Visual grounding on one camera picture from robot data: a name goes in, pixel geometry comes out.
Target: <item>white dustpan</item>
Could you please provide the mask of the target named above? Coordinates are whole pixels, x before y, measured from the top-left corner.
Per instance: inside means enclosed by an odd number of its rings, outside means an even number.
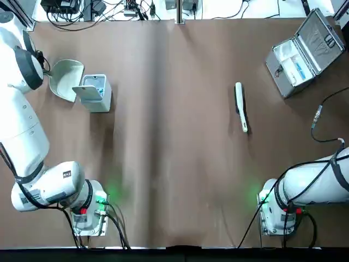
[[[75,102],[76,93],[73,87],[80,84],[85,67],[75,60],[64,59],[58,61],[49,73],[51,91],[70,102]]]

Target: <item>metal rod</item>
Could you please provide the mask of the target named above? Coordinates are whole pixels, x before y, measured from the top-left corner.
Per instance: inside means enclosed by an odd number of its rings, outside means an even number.
[[[182,0],[177,0],[177,23],[183,23],[182,6],[183,6]]]

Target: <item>white brush handle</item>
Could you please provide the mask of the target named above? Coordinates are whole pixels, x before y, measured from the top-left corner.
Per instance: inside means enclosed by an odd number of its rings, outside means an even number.
[[[240,82],[237,82],[235,84],[235,93],[236,93],[236,104],[237,104],[237,108],[239,110],[239,115],[241,119],[242,131],[247,133],[248,128],[247,128],[246,117],[244,112],[242,84]]]

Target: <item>white container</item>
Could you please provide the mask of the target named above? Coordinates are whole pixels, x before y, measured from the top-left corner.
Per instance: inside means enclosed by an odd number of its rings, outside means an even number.
[[[73,90],[91,113],[110,111],[112,91],[106,75],[85,75],[82,86],[73,87]]]

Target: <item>white floor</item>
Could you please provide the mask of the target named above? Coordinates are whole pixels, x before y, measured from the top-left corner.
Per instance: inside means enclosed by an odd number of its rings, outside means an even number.
[[[37,21],[48,21],[46,17],[46,12],[40,5],[40,0],[37,5],[37,12],[34,14],[33,18]],[[152,0],[143,0],[150,4]],[[153,0],[156,6],[157,15],[162,20],[175,19],[176,10],[166,10],[165,8],[165,0]],[[244,13],[243,18],[264,18],[272,15],[276,15],[278,13],[278,1],[280,5],[280,16],[276,16],[275,18],[287,18],[287,17],[305,17],[305,11],[302,6],[301,0],[250,0],[249,6],[247,2],[243,3],[241,11],[234,18],[241,18],[241,15],[245,8],[247,8]],[[125,17],[123,13],[118,13],[118,11],[123,10],[123,5],[119,5],[117,8],[115,4],[120,2],[120,0],[106,0],[107,9],[104,12],[104,15],[108,17],[110,20],[129,20],[129,17]],[[330,16],[334,14],[334,10],[331,4],[331,0],[308,0],[310,9],[320,8],[325,16]],[[227,17],[236,14],[240,6],[242,4],[242,0],[199,0],[196,19],[211,19],[214,17]],[[149,6],[146,3],[142,5],[146,10],[148,10]],[[188,15],[183,15],[184,19],[194,19],[194,16],[190,14],[188,11],[185,11]],[[96,20],[103,20],[105,17],[98,17]]]

